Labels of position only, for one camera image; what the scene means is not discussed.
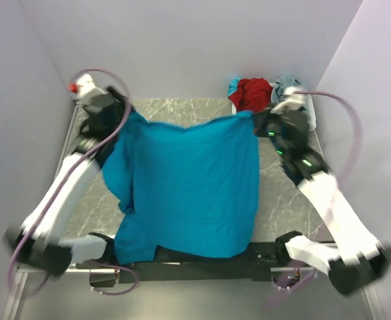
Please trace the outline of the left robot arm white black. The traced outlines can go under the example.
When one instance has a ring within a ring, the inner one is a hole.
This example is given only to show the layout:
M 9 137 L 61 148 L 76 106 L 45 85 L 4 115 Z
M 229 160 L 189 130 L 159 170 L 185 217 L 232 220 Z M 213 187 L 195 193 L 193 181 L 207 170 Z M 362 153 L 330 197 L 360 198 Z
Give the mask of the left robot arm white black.
M 48 192 L 19 227 L 9 227 L 4 242 L 12 262 L 60 277 L 73 263 L 98 260 L 112 245 L 106 236 L 69 241 L 62 233 L 79 199 L 113 153 L 121 122 L 131 113 L 126 96 L 115 87 L 93 87 L 79 101 L 87 117 Z

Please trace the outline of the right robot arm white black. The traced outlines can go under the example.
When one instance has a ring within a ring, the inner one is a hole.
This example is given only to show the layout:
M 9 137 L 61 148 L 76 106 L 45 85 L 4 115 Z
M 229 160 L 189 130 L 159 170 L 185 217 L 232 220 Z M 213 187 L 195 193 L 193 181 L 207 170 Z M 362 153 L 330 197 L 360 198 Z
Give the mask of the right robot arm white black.
M 383 278 L 391 266 L 391 245 L 381 244 L 369 232 L 324 158 L 310 147 L 308 117 L 301 111 L 275 114 L 267 108 L 253 119 L 255 135 L 270 139 L 285 174 L 312 204 L 336 244 L 328 247 L 291 231 L 276 239 L 278 263 L 304 263 L 327 275 L 342 295 Z

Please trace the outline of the blue t shirt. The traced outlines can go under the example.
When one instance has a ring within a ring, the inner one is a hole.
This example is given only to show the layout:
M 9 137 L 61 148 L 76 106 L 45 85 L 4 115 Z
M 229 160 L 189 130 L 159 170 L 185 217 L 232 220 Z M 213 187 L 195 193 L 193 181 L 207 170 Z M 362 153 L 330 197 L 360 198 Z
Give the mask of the blue t shirt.
M 153 261 L 158 247 L 230 258 L 252 239 L 260 156 L 248 111 L 190 128 L 131 113 L 102 173 L 124 214 L 123 265 Z

